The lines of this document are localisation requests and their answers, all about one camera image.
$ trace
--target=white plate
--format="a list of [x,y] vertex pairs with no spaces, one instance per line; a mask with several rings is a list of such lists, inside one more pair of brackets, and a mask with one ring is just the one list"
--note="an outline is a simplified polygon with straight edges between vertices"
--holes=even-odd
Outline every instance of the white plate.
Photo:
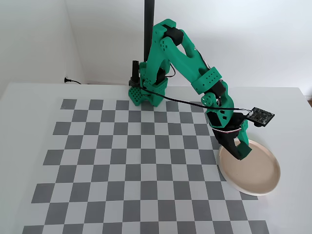
[[220,171],[237,190],[254,196],[266,195],[278,184],[281,174],[279,164],[263,145],[249,140],[249,147],[252,149],[249,155],[237,160],[221,146],[217,157]]

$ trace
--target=checkerboard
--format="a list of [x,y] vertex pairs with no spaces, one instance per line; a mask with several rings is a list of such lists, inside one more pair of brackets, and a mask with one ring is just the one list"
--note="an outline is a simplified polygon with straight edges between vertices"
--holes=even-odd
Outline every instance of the checkerboard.
[[196,106],[64,99],[22,234],[268,234]]

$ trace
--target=metal pole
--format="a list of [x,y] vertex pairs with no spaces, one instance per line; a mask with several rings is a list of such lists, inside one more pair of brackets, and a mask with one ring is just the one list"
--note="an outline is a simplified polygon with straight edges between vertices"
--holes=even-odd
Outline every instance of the metal pole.
[[155,0],[144,0],[144,62],[147,61],[152,45]]

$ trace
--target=table surface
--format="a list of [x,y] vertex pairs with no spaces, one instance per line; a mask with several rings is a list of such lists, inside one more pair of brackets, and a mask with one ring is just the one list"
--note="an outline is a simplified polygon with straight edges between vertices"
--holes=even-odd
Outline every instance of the table surface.
[[[128,99],[128,89],[119,85],[30,83],[12,83],[7,87],[0,99],[0,233],[12,233],[20,207],[16,201],[22,201],[56,101]],[[277,188],[259,197],[257,218],[267,221],[270,234],[310,233],[312,108],[298,88],[238,87],[230,88],[229,94],[236,107],[256,106],[275,113],[267,127],[250,124],[247,130],[250,139],[272,151],[281,167]],[[168,87],[166,95],[200,100],[191,87]]]

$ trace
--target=robotic arm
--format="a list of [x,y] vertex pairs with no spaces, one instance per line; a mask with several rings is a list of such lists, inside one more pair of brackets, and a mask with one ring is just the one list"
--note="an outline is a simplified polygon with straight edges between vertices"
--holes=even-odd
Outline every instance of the robotic arm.
[[[185,54],[179,49],[182,45]],[[228,85],[215,67],[210,68],[183,30],[176,29],[170,19],[153,27],[152,46],[146,62],[133,61],[129,97],[135,105],[148,100],[158,106],[167,87],[170,66],[173,66],[191,83],[198,94],[204,94],[201,102],[218,142],[235,158],[242,160],[251,148],[248,146],[246,130],[248,121],[255,126],[266,126],[274,114],[254,108],[245,116],[234,110],[234,102],[228,95]]]

